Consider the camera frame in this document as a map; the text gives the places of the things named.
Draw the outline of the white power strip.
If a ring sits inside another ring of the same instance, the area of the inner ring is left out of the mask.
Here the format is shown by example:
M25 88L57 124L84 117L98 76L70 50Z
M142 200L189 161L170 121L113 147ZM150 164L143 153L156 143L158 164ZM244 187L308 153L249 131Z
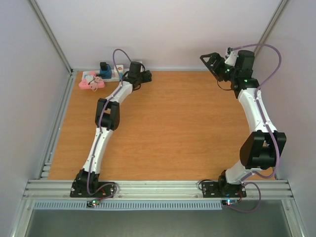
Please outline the white power strip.
M120 69L120 74L123 75L127 71L129 71L129 68L122 67L122 65L119 65L118 67ZM100 70L92 70L92 71L83 71L81 80L84 80L89 75L99 74ZM103 79L104 82L113 82L113 81L119 81L119 75L115 69L112 69L112 76L110 79Z

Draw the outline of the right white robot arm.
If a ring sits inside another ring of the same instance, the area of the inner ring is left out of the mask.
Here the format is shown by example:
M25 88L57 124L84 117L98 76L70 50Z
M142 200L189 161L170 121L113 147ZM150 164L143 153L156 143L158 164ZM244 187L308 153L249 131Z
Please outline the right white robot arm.
M247 178L277 167L286 135L271 122L262 101L259 83L252 76L254 52L234 52L228 48L225 57L214 52L202 55L200 59L218 82L231 83L231 90L244 109L250 135L239 151L239 161L224 170L217 181L202 180L198 187L205 198L244 198Z

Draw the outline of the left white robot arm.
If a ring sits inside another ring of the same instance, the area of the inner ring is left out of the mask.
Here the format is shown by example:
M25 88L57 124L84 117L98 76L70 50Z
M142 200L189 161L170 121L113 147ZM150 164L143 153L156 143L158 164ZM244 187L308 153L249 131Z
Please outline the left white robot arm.
M101 164L107 144L120 123L120 105L143 83L151 82L152 74L141 62L130 62L119 86L106 98L97 102L96 132L89 155L76 175L70 191L72 198L112 198L118 190L115 182L99 181Z

